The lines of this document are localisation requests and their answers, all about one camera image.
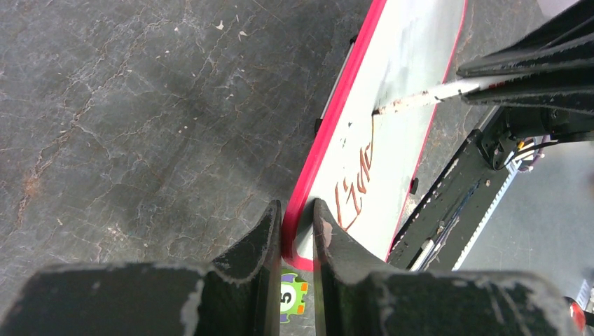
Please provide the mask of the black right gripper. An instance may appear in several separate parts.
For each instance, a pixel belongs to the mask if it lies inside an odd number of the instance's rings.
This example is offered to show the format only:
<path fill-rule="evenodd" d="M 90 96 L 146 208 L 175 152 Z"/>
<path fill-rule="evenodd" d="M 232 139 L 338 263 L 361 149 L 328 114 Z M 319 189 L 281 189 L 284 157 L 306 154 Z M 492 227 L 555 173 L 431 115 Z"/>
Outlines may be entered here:
<path fill-rule="evenodd" d="M 505 107 L 516 139 L 593 141 L 593 2 L 578 1 L 513 45 L 461 65 L 463 78 L 528 74 L 465 94 L 471 105 Z"/>

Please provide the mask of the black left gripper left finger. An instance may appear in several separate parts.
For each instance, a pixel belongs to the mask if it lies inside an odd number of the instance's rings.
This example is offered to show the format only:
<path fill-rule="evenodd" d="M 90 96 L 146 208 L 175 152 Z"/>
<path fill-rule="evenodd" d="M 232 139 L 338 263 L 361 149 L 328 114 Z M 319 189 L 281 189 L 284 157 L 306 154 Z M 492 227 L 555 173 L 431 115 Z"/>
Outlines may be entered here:
<path fill-rule="evenodd" d="M 278 335 L 282 205 L 209 262 L 61 264 L 40 269 L 2 335 Z"/>

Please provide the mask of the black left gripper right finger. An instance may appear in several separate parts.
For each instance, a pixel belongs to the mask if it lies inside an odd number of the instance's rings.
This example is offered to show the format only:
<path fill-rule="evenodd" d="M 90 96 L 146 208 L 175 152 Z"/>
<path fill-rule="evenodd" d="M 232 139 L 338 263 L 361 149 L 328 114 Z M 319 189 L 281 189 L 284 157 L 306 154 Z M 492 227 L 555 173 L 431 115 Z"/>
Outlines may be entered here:
<path fill-rule="evenodd" d="M 314 201 L 318 335 L 578 335 L 548 281 L 527 272 L 407 272 L 377 258 Z"/>

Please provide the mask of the white marker pen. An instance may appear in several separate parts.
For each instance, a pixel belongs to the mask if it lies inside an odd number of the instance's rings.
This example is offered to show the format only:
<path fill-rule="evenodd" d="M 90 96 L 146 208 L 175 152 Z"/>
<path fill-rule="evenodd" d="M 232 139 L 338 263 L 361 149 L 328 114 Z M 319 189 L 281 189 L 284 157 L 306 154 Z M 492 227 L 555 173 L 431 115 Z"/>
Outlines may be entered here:
<path fill-rule="evenodd" d="M 383 106 L 377 107 L 373 110 L 371 115 L 386 115 L 423 106 L 433 106 L 454 97 L 461 97 L 469 93 L 495 88 L 522 77 L 525 77 L 525 75 L 482 76 L 457 79 L 422 90 L 415 94 L 397 98 Z"/>

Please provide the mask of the white board with pink frame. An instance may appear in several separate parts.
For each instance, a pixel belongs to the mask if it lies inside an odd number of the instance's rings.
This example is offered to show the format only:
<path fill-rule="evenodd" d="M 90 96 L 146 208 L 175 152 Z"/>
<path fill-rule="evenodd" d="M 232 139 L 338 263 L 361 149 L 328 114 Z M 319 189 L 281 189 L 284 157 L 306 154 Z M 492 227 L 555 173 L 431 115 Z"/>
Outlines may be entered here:
<path fill-rule="evenodd" d="M 435 108 L 374 115 L 377 107 L 442 83 L 463 28 L 465 1 L 373 1 L 326 103 L 287 204 L 282 256 L 313 268 L 313 202 L 386 260 Z"/>

